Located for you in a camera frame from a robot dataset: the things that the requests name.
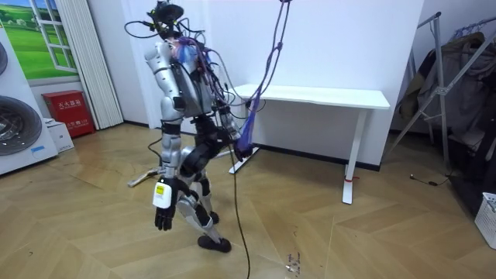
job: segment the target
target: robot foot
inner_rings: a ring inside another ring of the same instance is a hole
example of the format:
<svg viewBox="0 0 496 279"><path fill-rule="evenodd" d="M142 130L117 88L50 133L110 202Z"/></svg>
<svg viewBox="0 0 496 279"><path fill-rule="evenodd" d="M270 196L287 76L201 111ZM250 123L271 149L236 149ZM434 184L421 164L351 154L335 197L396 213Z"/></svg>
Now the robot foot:
<svg viewBox="0 0 496 279"><path fill-rule="evenodd" d="M232 249L231 242L227 239L221 239L220 243L215 243L208 236L200 236L198 238L198 245L203 249L215 250L223 253L228 253Z"/></svg>
<svg viewBox="0 0 496 279"><path fill-rule="evenodd" d="M214 225L217 225L220 221L219 214L217 214L215 212L210 212L210 218L212 218Z"/></svg>

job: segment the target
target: washing machine door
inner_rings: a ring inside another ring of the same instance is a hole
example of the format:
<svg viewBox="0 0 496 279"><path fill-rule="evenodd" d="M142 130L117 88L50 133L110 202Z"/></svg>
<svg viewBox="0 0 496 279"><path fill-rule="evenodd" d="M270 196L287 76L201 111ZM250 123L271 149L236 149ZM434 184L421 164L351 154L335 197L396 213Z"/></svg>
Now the washing machine door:
<svg viewBox="0 0 496 279"><path fill-rule="evenodd" d="M41 118L33 108L15 98L0 96L0 156L30 147L42 128Z"/></svg>
<svg viewBox="0 0 496 279"><path fill-rule="evenodd" d="M5 51L5 48L3 47L2 43L0 43L0 74L2 74L6 68L7 68L7 52Z"/></svg>

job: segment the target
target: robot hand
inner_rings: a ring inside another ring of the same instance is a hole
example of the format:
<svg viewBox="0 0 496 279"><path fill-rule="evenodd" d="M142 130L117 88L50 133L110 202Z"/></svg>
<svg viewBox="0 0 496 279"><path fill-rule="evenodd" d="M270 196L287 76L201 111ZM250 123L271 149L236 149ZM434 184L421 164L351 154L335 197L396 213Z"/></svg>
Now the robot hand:
<svg viewBox="0 0 496 279"><path fill-rule="evenodd" d="M253 146L250 145L250 148L245 151L241 151L238 147L238 141L235 141L234 144L234 155L236 155L236 158L238 159L239 162L243 162L245 158L248 158L253 154Z"/></svg>
<svg viewBox="0 0 496 279"><path fill-rule="evenodd" d="M155 212L155 226L159 230L167 231L172 228L172 219L176 213L177 193L186 186L183 181L175 178L161 177L155 184L153 205Z"/></svg>

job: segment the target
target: window mural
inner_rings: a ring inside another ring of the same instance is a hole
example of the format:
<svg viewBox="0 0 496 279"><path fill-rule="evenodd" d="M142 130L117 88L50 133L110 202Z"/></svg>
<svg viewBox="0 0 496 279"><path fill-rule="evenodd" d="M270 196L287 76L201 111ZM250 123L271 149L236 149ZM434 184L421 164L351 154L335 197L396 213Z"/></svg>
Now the window mural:
<svg viewBox="0 0 496 279"><path fill-rule="evenodd" d="M27 79L77 75L54 0L0 0L0 20Z"/></svg>

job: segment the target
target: clothes drying rack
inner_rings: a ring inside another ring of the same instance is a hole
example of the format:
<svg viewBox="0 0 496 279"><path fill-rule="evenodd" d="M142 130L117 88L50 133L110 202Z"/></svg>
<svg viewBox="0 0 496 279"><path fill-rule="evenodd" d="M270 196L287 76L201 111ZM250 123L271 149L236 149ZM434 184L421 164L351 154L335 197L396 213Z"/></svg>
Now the clothes drying rack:
<svg viewBox="0 0 496 279"><path fill-rule="evenodd" d="M432 131L432 125L430 123L430 119L434 119L436 117L441 117L442 120L442 135L443 135L443 157L444 157L444 164L446 166L446 169L450 171L450 155L448 153L448 128L446 125L446 103L445 103L445 96L450 93L451 89L453 86L465 75L465 73L470 69L472 64L475 63L475 61L479 58L479 56L489 47L489 45L493 42L493 40L496 38L496 30L484 41L484 43L479 47L479 49L474 53L472 58L467 62L467 64L462 68L462 70L458 73L458 75L447 85L445 86L444 83L444 72L443 72L443 54L441 51L441 43L440 43L440 25L439 25L439 17L441 16L441 12L437 12L435 15L431 16L430 18L426 19L422 23L420 23L417 26L417 29L423 27L427 23L433 22L434 25L434 42L436 44L436 67L437 67L437 75L438 75L438 87L430 94L430 96L425 100L425 102L422 104L422 106L418 109L418 111L415 113L413 118L408 122L407 126L401 131L399 136L396 138L396 140L393 142L389 150L385 153L383 156L383 160L391 153L391 151L398 145L400 140L405 136L405 134L410 130L410 128L413 126L413 124L417 121L417 119L422 116L423 119L427 122L429 125L429 135L431 142L434 142L434 135ZM468 31L469 33L474 30L474 28L481 28L485 24L489 22L493 22L496 20L496 17L490 18L490 19L485 19L480 22L470 24L469 26L465 26L463 28L460 28L455 31L453 35L453 39L456 39L459 36L462 36L465 31ZM415 58L413 55L413 51L410 53L410 58L409 58L409 66L410 66L410 71L413 73L413 76L416 74L416 66L415 66ZM441 114L439 115L434 115L434 116L429 116L424 113L425 109L429 104L432 102L432 100L436 97L439 96L440 100L440 105L441 105Z"/></svg>

